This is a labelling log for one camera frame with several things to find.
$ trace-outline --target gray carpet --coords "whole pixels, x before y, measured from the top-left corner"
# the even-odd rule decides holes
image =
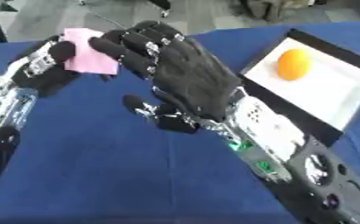
[[[87,2],[89,7],[78,5],[77,0],[14,0],[10,4],[19,13],[0,12],[0,23],[10,41],[26,41],[46,38],[66,27],[103,32],[116,28],[115,24],[91,14],[88,8],[125,27],[145,19],[161,19],[186,34],[260,25],[360,20],[360,0],[330,0],[328,5],[290,10],[274,24],[248,17],[237,0],[172,0],[173,11],[168,18],[160,18],[159,9],[145,0]]]

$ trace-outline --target orange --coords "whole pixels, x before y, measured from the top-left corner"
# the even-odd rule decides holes
[[[307,51],[291,49],[284,52],[278,60],[278,76],[286,81],[295,81],[307,74],[311,60]]]

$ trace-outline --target table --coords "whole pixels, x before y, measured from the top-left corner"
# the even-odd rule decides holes
[[[360,54],[360,22],[297,27]],[[289,28],[196,38],[239,72]],[[29,44],[0,44],[0,73]],[[0,178],[1,221],[296,223],[218,136],[155,129],[121,106],[124,94],[157,102],[125,70],[110,82],[86,74],[38,102]],[[333,148],[360,174],[360,113]]]

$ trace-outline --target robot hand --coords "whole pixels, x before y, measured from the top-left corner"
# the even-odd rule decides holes
[[[53,95],[80,76],[64,68],[64,62],[74,56],[73,43],[61,41],[59,35],[52,36],[15,57],[10,67],[16,64],[19,69],[11,78],[19,88],[38,90],[39,97]]]
[[[217,57],[161,22],[145,21],[128,30],[109,31],[89,43],[152,82],[152,92],[162,105],[148,105],[133,95],[126,95],[124,104],[161,129],[194,133],[198,119],[224,121],[229,97],[240,84]]]
[[[78,77],[63,66],[74,54],[72,43],[53,36],[19,54],[0,75],[0,173],[18,147],[35,101]]]

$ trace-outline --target pink cloth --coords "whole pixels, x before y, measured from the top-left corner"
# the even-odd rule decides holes
[[[92,37],[101,37],[100,31],[87,28],[68,28],[64,30],[64,40],[76,45],[76,56],[65,63],[66,70],[80,73],[112,74],[118,72],[118,62],[111,57],[100,53],[88,44]]]

